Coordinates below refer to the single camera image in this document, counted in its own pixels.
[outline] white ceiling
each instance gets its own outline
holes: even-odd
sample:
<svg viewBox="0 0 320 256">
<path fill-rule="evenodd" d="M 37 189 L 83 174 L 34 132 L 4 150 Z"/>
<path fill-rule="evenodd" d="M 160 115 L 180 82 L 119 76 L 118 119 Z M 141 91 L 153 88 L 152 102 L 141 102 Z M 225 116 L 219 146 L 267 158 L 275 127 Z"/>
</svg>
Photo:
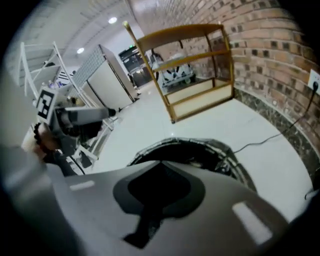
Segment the white ceiling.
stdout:
<svg viewBox="0 0 320 256">
<path fill-rule="evenodd" d="M 117 22 L 109 24 L 112 17 L 117 17 Z M 55 41 L 64 59 L 75 58 L 77 49 L 84 47 L 83 58 L 97 44 L 103 44 L 119 30 L 124 30 L 122 22 L 125 20 L 135 23 L 127 0 L 44 0 L 12 39 L 5 65 L 17 81 L 21 42 L 33 45 Z M 34 69 L 52 55 L 51 51 L 43 53 L 27 55 Z"/>
</svg>

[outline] white metal rack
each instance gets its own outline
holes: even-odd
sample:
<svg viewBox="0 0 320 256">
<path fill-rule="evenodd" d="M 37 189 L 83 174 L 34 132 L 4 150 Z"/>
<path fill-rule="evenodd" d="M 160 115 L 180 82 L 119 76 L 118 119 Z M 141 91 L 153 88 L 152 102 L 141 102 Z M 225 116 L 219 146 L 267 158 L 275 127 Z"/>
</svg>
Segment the white metal rack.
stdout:
<svg viewBox="0 0 320 256">
<path fill-rule="evenodd" d="M 53 66 L 48 66 L 44 64 L 42 68 L 32 70 L 30 71 L 29 65 L 28 65 L 28 60 L 27 60 L 27 55 L 26 51 L 43 51 L 43 50 L 53 50 L 52 56 L 48 59 L 47 63 L 52 62 L 53 60 L 56 60 L 57 58 L 59 64 L 53 65 Z M 38 99 L 39 97 L 39 90 L 40 86 L 37 84 L 35 85 L 36 80 L 40 77 L 41 73 L 43 72 L 49 72 L 52 71 L 54 76 L 57 74 L 57 68 L 58 69 L 63 69 L 65 72 L 67 78 L 70 81 L 69 85 L 65 86 L 72 86 L 74 90 L 76 91 L 77 96 L 85 103 L 85 105 L 88 108 L 97 108 L 99 107 L 83 90 L 81 87 L 79 87 L 73 78 L 69 75 L 67 72 L 66 66 L 62 60 L 62 57 L 60 55 L 59 49 L 56 45 L 56 42 L 53 42 L 52 44 L 30 44 L 26 45 L 24 42 L 21 43 L 20 45 L 20 57 L 19 57 L 19 63 L 18 63 L 18 81 L 20 80 L 20 75 L 21 75 L 21 64 L 22 64 L 22 70 L 25 72 L 25 77 L 24 77 L 24 94 L 27 97 L 28 96 L 28 90 L 31 89 L 33 96 L 35 100 Z M 98 156 L 94 154 L 94 152 L 97 149 L 97 146 L 100 144 L 102 138 L 105 136 L 107 131 L 112 131 L 113 125 L 111 126 L 106 120 L 103 120 L 103 126 L 102 126 L 102 131 L 99 132 L 98 136 L 93 138 L 91 141 L 89 141 L 89 146 L 92 146 L 94 143 L 95 145 L 90 148 L 90 150 L 84 148 L 83 146 L 79 146 L 73 155 L 73 158 L 77 159 L 80 157 L 80 151 L 85 153 L 88 157 L 90 157 L 92 160 L 97 160 Z"/>
</svg>

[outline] wooden shelf frame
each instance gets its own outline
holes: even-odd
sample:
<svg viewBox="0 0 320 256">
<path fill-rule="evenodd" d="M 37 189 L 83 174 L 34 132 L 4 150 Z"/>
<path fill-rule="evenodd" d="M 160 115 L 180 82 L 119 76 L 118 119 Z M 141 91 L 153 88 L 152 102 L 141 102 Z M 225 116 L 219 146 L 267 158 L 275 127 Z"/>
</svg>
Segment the wooden shelf frame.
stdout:
<svg viewBox="0 0 320 256">
<path fill-rule="evenodd" d="M 209 109 L 213 106 L 224 103 L 234 97 L 233 60 L 232 60 L 232 54 L 231 54 L 231 50 L 230 50 L 230 46 L 229 46 L 229 40 L 228 40 L 227 33 L 225 32 L 223 25 L 221 25 L 221 24 L 193 24 L 193 25 L 177 26 L 177 27 L 172 27 L 172 28 L 167 28 L 167 29 L 163 29 L 160 31 L 156 31 L 156 32 L 151 33 L 149 35 L 146 35 L 140 39 L 136 39 L 136 37 L 135 37 L 135 35 L 134 35 L 134 33 L 133 33 L 133 31 L 127 21 L 125 21 L 123 23 L 123 25 L 126 28 L 126 30 L 128 31 L 128 33 L 130 34 L 130 36 L 132 37 L 135 46 L 139 50 L 141 57 L 146 65 L 146 68 L 148 69 L 148 71 L 151 75 L 151 78 L 154 81 L 158 92 L 160 93 L 160 96 L 161 96 L 162 101 L 166 107 L 166 110 L 168 111 L 168 113 L 170 115 L 172 123 L 175 123 L 176 121 L 179 121 L 179 120 L 185 119 L 187 117 L 190 117 L 192 115 L 195 115 L 197 113 L 200 113 L 200 112 L 202 112 L 206 109 Z M 222 32 L 222 36 L 224 39 L 226 50 L 213 51 L 208 34 L 214 33 L 219 30 Z M 166 44 L 169 44 L 172 42 L 180 42 L 180 44 L 182 44 L 182 42 L 181 42 L 182 40 L 198 38 L 198 37 L 205 37 L 206 38 L 208 46 L 209 46 L 209 50 L 210 50 L 209 52 L 187 56 L 185 58 L 178 59 L 178 60 L 171 60 L 171 61 L 166 62 L 162 66 L 156 68 L 155 70 L 152 70 L 152 68 L 150 67 L 149 62 L 145 56 L 146 51 L 152 50 L 154 48 L 157 48 L 157 47 L 160 47 L 162 45 L 166 45 Z M 228 81 L 225 81 L 225 83 L 220 86 L 215 86 L 215 79 L 219 79 L 219 78 L 217 77 L 217 64 L 216 64 L 216 60 L 214 57 L 218 56 L 218 55 L 228 55 L 230 79 L 228 79 Z M 155 78 L 154 73 L 162 71 L 162 70 L 174 68 L 174 67 L 177 67 L 177 66 L 180 66 L 183 64 L 187 64 L 190 62 L 194 62 L 196 60 L 200 60 L 203 58 L 208 58 L 208 57 L 212 57 L 213 66 L 214 66 L 214 77 L 211 79 L 207 79 L 207 80 L 212 80 L 212 88 L 195 93 L 191 96 L 187 96 L 186 98 L 180 99 L 177 102 L 169 103 L 168 94 L 167 95 L 163 94 L 163 92 L 158 84 L 158 81 Z M 197 84 L 200 84 L 202 82 L 203 81 L 200 81 L 198 83 L 193 84 L 192 86 L 196 86 Z M 213 91 L 218 92 L 219 89 L 228 88 L 228 86 L 230 86 L 230 89 L 231 89 L 230 96 L 226 96 L 222 99 L 217 99 L 215 102 L 201 106 L 197 109 L 194 109 L 190 112 L 187 112 L 186 114 L 181 114 L 180 116 L 176 115 L 176 112 L 174 109 L 175 106 L 179 106 L 179 104 L 186 103 L 187 101 L 195 100 L 195 99 L 197 99 L 197 97 L 199 97 L 198 100 L 202 99 L 201 97 L 203 97 L 205 94 L 208 94 L 208 93 L 212 94 Z"/>
</svg>

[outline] black cable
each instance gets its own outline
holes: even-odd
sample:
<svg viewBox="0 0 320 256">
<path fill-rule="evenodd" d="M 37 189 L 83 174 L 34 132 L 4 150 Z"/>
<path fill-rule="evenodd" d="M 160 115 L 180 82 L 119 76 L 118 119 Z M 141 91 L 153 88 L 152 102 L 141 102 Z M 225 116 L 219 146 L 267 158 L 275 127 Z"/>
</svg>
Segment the black cable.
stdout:
<svg viewBox="0 0 320 256">
<path fill-rule="evenodd" d="M 312 96 L 311 96 L 311 98 L 310 98 L 310 101 L 309 101 L 309 104 L 308 104 L 308 106 L 307 106 L 307 108 L 306 108 L 306 111 L 304 112 L 304 114 L 303 114 L 300 118 L 298 118 L 298 119 L 297 119 L 293 124 L 291 124 L 287 129 L 284 129 L 284 130 L 283 130 L 282 132 L 280 132 L 279 134 L 276 134 L 276 135 L 273 135 L 273 136 L 271 136 L 271 137 L 269 137 L 269 138 L 266 138 L 265 140 L 263 140 L 263 141 L 261 141 L 261 142 L 248 143 L 247 145 L 243 146 L 243 147 L 240 148 L 239 150 L 234 151 L 234 152 L 232 152 L 232 150 L 231 150 L 231 152 L 232 152 L 233 154 L 236 154 L 236 153 L 239 153 L 240 151 L 244 150 L 244 149 L 245 149 L 246 147 L 248 147 L 248 146 L 259 146 L 259 145 L 262 145 L 262 144 L 266 143 L 268 140 L 271 140 L 271 139 L 273 139 L 273 138 L 275 138 L 275 137 L 278 137 L 278 136 L 280 136 L 280 135 L 285 134 L 285 133 L 286 133 L 287 131 L 289 131 L 293 126 L 295 126 L 296 123 L 298 123 L 301 119 L 303 119 L 303 118 L 305 117 L 305 115 L 306 115 L 307 112 L 309 111 L 309 108 L 310 108 L 311 103 L 312 103 L 312 100 L 314 99 L 314 96 L 315 96 L 315 94 L 316 94 L 316 92 L 317 92 L 318 87 L 319 87 L 319 85 L 318 85 L 318 83 L 315 81 L 315 82 L 313 83 Z M 225 162 L 225 160 L 226 160 L 228 157 L 229 157 L 229 155 L 226 154 L 225 158 L 220 162 L 221 164 L 218 164 L 218 165 L 219 165 L 218 168 L 220 167 L 220 165 L 222 165 L 222 164 Z"/>
</svg>

